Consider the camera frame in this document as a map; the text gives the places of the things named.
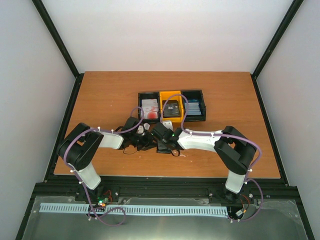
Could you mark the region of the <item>black leather card holder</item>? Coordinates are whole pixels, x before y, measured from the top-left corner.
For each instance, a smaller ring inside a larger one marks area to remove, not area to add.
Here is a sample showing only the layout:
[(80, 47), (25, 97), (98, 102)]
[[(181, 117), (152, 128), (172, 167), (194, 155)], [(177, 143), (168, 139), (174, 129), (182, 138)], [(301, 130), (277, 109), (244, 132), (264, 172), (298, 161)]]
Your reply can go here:
[(163, 142), (160, 140), (157, 141), (156, 152), (158, 154), (172, 154), (172, 150), (167, 148)]

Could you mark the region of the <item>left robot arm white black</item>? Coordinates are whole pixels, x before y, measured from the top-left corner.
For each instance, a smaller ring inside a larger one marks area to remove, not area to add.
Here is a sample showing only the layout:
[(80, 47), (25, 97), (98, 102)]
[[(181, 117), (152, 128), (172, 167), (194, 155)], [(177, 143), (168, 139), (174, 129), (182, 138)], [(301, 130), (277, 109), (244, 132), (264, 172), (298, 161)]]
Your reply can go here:
[(115, 130), (101, 130), (81, 122), (58, 145), (57, 155), (77, 177), (79, 184), (87, 187), (86, 195), (92, 201), (103, 198), (104, 188), (92, 160), (99, 148), (125, 150), (132, 146), (137, 151), (147, 151), (157, 146), (149, 132), (150, 125), (129, 117)]

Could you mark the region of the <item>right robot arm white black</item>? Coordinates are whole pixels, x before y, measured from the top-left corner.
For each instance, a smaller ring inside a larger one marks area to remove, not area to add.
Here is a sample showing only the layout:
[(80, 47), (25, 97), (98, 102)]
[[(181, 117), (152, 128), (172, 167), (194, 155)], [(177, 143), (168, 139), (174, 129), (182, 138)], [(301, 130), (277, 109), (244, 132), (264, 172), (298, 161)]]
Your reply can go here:
[(240, 197), (243, 185), (255, 163), (254, 157), (260, 147), (247, 139), (235, 127), (226, 126), (218, 131), (194, 131), (177, 128), (175, 131), (158, 122), (151, 135), (165, 147), (174, 151), (203, 150), (216, 153), (228, 169), (228, 176), (220, 197), (234, 203)]

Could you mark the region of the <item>dark card stack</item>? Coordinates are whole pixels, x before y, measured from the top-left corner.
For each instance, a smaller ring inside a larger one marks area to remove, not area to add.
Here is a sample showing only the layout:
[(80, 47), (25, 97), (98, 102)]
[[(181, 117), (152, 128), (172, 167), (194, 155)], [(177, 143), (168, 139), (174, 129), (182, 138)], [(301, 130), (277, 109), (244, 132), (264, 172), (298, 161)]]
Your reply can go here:
[(179, 108), (179, 102), (177, 100), (169, 100), (164, 106), (163, 117), (164, 118), (178, 118), (181, 116)]

